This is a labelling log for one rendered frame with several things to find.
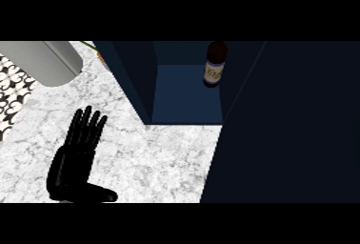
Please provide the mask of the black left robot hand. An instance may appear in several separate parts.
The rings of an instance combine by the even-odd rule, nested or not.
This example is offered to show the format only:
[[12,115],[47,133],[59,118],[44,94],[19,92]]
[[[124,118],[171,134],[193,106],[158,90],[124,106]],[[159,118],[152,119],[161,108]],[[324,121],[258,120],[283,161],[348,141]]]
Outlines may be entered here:
[[91,112],[91,107],[75,111],[63,145],[51,159],[46,190],[49,198],[59,202],[115,202],[118,194],[88,183],[96,148],[100,142],[106,116]]

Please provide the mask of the dark blue cabinet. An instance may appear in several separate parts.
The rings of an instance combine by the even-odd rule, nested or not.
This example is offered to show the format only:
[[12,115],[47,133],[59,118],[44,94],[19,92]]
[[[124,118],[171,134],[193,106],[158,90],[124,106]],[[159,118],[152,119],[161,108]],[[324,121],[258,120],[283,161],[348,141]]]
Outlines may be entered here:
[[221,125],[262,52],[229,41],[220,84],[202,82],[206,41],[97,41],[118,85],[146,125]]

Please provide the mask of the green and orange plant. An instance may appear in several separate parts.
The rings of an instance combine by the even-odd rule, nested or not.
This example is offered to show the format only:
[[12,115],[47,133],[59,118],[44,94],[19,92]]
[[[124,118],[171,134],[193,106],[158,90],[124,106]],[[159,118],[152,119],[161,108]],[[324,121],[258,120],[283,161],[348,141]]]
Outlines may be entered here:
[[78,42],[80,42],[82,45],[85,45],[85,46],[96,52],[97,57],[99,57],[102,63],[105,63],[105,59],[103,59],[103,57],[102,57],[102,55],[100,55],[100,53],[99,53],[97,48],[96,48],[93,45],[90,45],[85,41],[78,41]]

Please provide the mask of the black and white patterned tiles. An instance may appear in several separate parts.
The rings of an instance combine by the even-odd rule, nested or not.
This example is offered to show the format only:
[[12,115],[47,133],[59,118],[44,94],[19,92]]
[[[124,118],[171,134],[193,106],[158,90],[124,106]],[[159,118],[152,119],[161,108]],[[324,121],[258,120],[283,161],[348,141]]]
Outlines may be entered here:
[[0,54],[0,143],[15,125],[16,115],[25,105],[37,80],[10,59]]

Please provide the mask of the dark wine bottle, beige label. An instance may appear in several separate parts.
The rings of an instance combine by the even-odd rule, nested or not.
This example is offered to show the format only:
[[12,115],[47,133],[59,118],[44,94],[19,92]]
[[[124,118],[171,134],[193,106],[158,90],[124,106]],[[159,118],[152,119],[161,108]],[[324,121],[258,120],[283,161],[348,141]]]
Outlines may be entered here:
[[208,88],[218,86],[226,67],[227,45],[214,41],[208,46],[202,82]]

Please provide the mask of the dark blue cabinet door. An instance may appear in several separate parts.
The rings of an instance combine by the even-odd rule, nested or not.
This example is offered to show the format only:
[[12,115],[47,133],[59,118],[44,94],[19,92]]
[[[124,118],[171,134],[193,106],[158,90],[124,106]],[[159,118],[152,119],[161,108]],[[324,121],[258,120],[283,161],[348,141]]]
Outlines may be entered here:
[[360,41],[267,43],[224,121],[200,200],[360,202]]

